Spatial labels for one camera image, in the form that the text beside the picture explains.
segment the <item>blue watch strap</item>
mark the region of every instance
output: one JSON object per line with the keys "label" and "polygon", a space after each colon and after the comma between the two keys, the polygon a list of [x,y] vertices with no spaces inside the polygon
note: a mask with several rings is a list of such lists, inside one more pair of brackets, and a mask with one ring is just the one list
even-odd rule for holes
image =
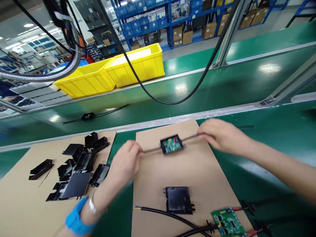
{"label": "blue watch strap", "polygon": [[97,223],[93,225],[85,225],[80,220],[80,212],[87,202],[89,197],[85,197],[78,202],[78,204],[75,206],[75,208],[72,210],[72,212],[69,213],[69,215],[66,217],[65,225],[73,231],[75,235],[86,235],[89,234]]}

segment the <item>metal hose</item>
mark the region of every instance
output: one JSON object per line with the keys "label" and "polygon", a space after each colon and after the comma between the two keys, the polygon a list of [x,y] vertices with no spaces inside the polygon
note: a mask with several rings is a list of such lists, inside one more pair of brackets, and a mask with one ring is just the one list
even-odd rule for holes
{"label": "metal hose", "polygon": [[[77,29],[73,22],[71,22],[71,27],[72,27],[72,34],[74,36],[74,40],[76,42],[79,42]],[[59,72],[40,75],[40,76],[35,76],[35,75],[33,76],[33,75],[20,75],[20,74],[7,73],[7,72],[0,71],[0,78],[12,79],[15,81],[26,81],[26,82],[48,82],[48,81],[56,81],[66,76],[69,76],[71,73],[73,73],[77,69],[80,63],[80,59],[81,59],[81,49],[78,45],[76,44],[74,45],[75,45],[74,56],[72,57],[67,67],[65,67],[63,70]]]}

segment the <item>yellow plastic crate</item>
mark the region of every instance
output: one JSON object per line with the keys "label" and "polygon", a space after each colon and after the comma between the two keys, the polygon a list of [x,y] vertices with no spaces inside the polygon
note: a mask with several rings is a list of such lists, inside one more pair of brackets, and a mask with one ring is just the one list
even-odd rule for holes
{"label": "yellow plastic crate", "polygon": [[[126,53],[141,81],[165,75],[162,50],[158,43]],[[117,87],[138,83],[123,54],[117,55],[104,69]]]}
{"label": "yellow plastic crate", "polygon": [[72,98],[111,91],[115,83],[104,70],[110,60],[111,58],[79,67],[69,76],[55,81],[54,84]]}

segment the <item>brown cardboard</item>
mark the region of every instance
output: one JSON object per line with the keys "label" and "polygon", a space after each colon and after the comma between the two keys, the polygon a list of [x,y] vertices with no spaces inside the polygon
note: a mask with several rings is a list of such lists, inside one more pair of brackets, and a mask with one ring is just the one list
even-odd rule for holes
{"label": "brown cardboard", "polygon": [[109,39],[104,39],[104,40],[103,40],[103,43],[104,43],[105,46],[111,45]]}
{"label": "brown cardboard", "polygon": [[202,38],[203,39],[210,39],[214,37],[216,31],[216,22],[208,23],[207,25],[203,26],[202,28]]}
{"label": "brown cardboard", "polygon": [[[97,154],[94,170],[99,163],[106,164],[115,135],[115,131],[98,133],[99,138],[107,137],[110,145]],[[3,177],[0,181],[0,192],[3,194],[0,201],[0,236],[56,236],[79,200],[71,198],[46,202],[46,199],[59,181],[57,168],[71,158],[62,155],[62,152],[70,143],[84,144],[85,136],[34,144]],[[53,160],[53,168],[40,179],[29,180],[30,170],[46,159]],[[95,188],[89,186],[86,194],[92,189]]]}
{"label": "brown cardboard", "polygon": [[[191,119],[137,132],[136,141],[146,151],[159,147],[160,139],[175,134],[183,139],[196,134],[197,130],[197,122]],[[205,220],[214,224],[211,211],[227,206],[239,207],[240,203],[208,143],[193,138],[184,144],[184,150],[169,155],[164,155],[161,150],[145,153],[134,179],[133,206],[166,210],[163,188],[188,186],[191,203],[195,205],[196,211],[193,215],[182,217],[197,226],[205,226]],[[253,230],[244,211],[238,211],[236,215],[245,231]],[[178,220],[157,213],[133,209],[132,216],[131,237],[172,237],[192,230]],[[211,235],[221,236],[217,230]]]}
{"label": "brown cardboard", "polygon": [[173,28],[173,41],[182,40],[182,26]]}
{"label": "brown cardboard", "polygon": [[268,8],[258,9],[257,13],[255,14],[251,22],[251,25],[260,24],[263,21],[264,17],[266,16],[267,12],[268,12]]}
{"label": "brown cardboard", "polygon": [[139,45],[138,42],[131,45],[131,49],[132,49],[132,50],[135,50],[135,49],[138,49],[138,48],[140,48],[140,45]]}
{"label": "brown cardboard", "polygon": [[182,45],[182,40],[178,40],[178,41],[173,41],[173,47],[178,47]]}
{"label": "brown cardboard", "polygon": [[191,25],[188,25],[188,29],[183,32],[182,44],[183,45],[190,44],[192,43],[192,39],[193,39],[193,28]]}
{"label": "brown cardboard", "polygon": [[224,26],[225,26],[225,24],[227,22],[228,17],[229,17],[229,13],[224,14],[222,16],[222,19],[221,19],[221,22],[220,22],[220,26],[218,27],[217,36],[220,36],[222,34]]}

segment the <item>ceiling light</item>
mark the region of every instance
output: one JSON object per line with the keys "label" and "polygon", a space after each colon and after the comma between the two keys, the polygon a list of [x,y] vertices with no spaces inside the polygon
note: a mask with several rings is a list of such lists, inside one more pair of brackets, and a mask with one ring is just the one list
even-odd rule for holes
{"label": "ceiling light", "polygon": [[31,40],[34,40],[34,39],[36,39],[36,38],[38,38],[38,37],[39,37],[38,35],[32,36],[32,37],[29,37],[29,38],[26,38],[26,39],[22,40],[22,42],[23,42],[23,43],[26,43],[26,42],[29,42],[29,41],[31,41]]}
{"label": "ceiling light", "polygon": [[29,23],[29,24],[25,24],[25,25],[24,25],[24,27],[26,27],[26,28],[32,27],[32,26],[34,26],[34,24],[30,24],[30,23]]}
{"label": "ceiling light", "polygon": [[20,44],[21,43],[15,43],[15,44],[9,45],[8,47],[5,47],[5,49],[11,49],[11,48],[16,47],[16,46],[18,46]]}
{"label": "ceiling light", "polygon": [[28,33],[28,31],[21,32],[20,34],[18,34],[18,36],[23,35],[25,33]]}

